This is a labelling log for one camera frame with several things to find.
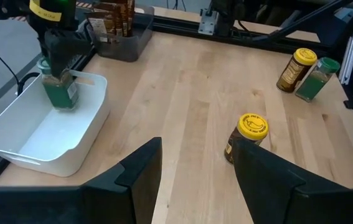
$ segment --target brown packet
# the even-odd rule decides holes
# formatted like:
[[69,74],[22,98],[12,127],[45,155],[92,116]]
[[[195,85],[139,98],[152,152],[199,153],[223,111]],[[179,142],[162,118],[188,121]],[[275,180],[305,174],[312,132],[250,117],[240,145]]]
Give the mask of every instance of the brown packet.
[[120,6],[123,36],[128,36],[128,0],[101,0],[100,2],[113,3]]
[[117,4],[94,2],[92,4],[93,12],[109,12],[113,13],[113,22],[115,23],[115,31],[117,36],[123,36],[123,25],[121,17],[121,7]]
[[[85,14],[88,22],[96,34],[116,34],[114,13],[109,12],[88,12]],[[111,42],[107,37],[99,37],[100,42]]]
[[134,0],[128,0],[128,37],[132,36],[133,17],[134,17]]

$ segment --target wooden table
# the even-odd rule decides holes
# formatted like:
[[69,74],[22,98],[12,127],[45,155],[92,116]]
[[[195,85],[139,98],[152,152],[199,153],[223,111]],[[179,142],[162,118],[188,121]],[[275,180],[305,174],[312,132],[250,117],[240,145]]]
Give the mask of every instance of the wooden table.
[[[257,32],[269,29],[251,25]],[[275,84],[290,57],[163,33],[153,35],[135,63],[96,55],[85,71],[107,78],[111,113],[81,169],[60,178],[11,164],[0,185],[82,184],[161,136],[162,180],[153,223],[251,223],[223,155],[238,117],[250,112],[270,124],[262,147],[353,187],[353,111],[342,103],[346,95],[336,77],[312,103],[279,91]]]

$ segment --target glass jar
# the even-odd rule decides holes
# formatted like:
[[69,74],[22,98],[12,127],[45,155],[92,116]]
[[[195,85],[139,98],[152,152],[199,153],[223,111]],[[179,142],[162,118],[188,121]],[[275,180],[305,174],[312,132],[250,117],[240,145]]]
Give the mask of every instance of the glass jar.
[[295,51],[277,81],[277,88],[292,93],[309,69],[316,63],[318,56],[312,50],[300,48]]
[[259,146],[262,140],[268,135],[268,131],[268,122],[261,116],[253,113],[247,113],[241,116],[238,120],[236,128],[233,130],[226,143],[226,147],[224,149],[226,160],[233,164],[233,140],[244,138]]
[[341,65],[331,58],[320,58],[312,72],[296,90],[295,95],[307,102],[311,102],[332,75],[338,72],[340,67]]
[[42,84],[53,107],[58,110],[72,110],[78,100],[77,86],[68,70],[60,77],[51,74],[49,63],[42,58],[37,63],[41,70]]

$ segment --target bin handle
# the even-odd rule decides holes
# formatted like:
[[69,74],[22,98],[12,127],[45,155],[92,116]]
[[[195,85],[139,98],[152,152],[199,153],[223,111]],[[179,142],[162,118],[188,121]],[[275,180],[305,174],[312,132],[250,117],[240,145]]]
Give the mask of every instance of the bin handle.
[[39,162],[32,161],[30,159],[25,159],[25,158],[21,158],[21,157],[14,157],[14,156],[8,156],[8,155],[7,155],[7,157],[10,158],[10,159],[14,159],[16,161],[28,162],[28,163],[35,164],[35,165],[40,165]]
[[70,70],[71,75],[75,77],[86,78],[88,80],[93,81],[93,84],[99,86],[101,89],[106,89],[107,87],[107,79],[101,75],[96,75],[92,73],[79,72],[75,70]]
[[154,8],[153,7],[147,7],[147,6],[141,5],[141,4],[136,4],[134,6],[134,11],[137,13],[154,15]]

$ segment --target gold lid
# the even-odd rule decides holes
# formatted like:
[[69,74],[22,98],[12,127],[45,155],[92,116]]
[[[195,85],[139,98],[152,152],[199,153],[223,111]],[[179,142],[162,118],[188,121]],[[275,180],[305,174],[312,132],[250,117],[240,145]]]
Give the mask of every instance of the gold lid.
[[237,129],[241,135],[251,140],[261,140],[269,132],[268,122],[261,116],[247,113],[240,117]]
[[300,48],[295,51],[294,58],[303,65],[314,65],[318,60],[318,56],[310,49]]

